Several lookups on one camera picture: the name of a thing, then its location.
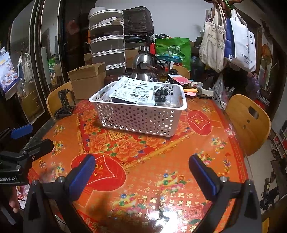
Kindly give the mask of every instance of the screw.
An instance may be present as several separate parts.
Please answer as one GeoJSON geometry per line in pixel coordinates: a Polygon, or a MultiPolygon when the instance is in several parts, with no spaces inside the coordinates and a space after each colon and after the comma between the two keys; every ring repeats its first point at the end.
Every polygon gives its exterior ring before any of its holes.
{"type": "Polygon", "coordinates": [[[33,186],[36,186],[37,184],[38,184],[38,180],[33,180],[33,181],[32,181],[32,185],[33,185],[33,186]]]}
{"type": "Polygon", "coordinates": [[[65,181],[65,177],[60,176],[60,177],[57,178],[57,181],[58,181],[59,183],[63,183],[63,182],[65,181]]]}
{"type": "Polygon", "coordinates": [[[228,179],[225,176],[221,176],[219,179],[222,181],[222,183],[228,181],[228,179]]]}

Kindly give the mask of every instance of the perforated basket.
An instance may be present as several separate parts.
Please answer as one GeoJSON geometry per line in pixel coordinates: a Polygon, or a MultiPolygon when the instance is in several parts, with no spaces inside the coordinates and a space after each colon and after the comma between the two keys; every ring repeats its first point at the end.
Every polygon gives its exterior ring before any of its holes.
{"type": "Polygon", "coordinates": [[[168,90],[172,107],[121,104],[111,102],[112,98],[101,101],[101,97],[116,82],[105,86],[90,99],[104,127],[126,131],[171,137],[175,134],[181,111],[187,108],[183,88],[180,85],[164,84],[168,90]]]}

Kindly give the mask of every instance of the orange tablecloth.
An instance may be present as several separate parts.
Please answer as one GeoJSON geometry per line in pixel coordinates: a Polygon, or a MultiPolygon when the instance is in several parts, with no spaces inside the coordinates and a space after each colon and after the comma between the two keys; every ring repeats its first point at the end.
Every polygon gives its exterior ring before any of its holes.
{"type": "MultiPolygon", "coordinates": [[[[215,103],[187,101],[171,138],[103,128],[94,107],[81,101],[46,134],[54,149],[33,162],[29,179],[54,181],[92,153],[96,169],[75,207],[93,232],[113,232],[123,222],[148,232],[192,232],[211,202],[193,178],[188,158],[197,153],[219,176],[235,182],[244,182],[247,172],[234,132],[215,103]]],[[[231,201],[217,231],[232,206],[231,201]]]]}

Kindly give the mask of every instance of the chair handle hole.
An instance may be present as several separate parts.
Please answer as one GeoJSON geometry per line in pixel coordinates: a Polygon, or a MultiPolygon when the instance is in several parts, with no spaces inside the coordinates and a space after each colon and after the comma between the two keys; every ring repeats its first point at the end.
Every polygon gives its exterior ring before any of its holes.
{"type": "Polygon", "coordinates": [[[259,118],[259,114],[258,112],[256,112],[256,110],[254,108],[252,108],[251,106],[248,107],[248,112],[251,116],[253,116],[256,120],[259,118]]]}

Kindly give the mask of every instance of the coat rack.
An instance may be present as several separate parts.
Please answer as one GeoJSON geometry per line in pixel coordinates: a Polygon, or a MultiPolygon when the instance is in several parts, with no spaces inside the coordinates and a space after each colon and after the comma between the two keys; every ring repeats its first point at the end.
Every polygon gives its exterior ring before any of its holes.
{"type": "Polygon", "coordinates": [[[224,0],[205,0],[206,2],[210,2],[210,3],[214,3],[214,4],[220,4],[222,9],[223,9],[223,13],[225,17],[230,17],[231,13],[230,13],[230,8],[227,6],[226,2],[228,2],[228,5],[231,6],[234,3],[241,3],[243,0],[230,0],[230,1],[224,1],[224,0]]]}

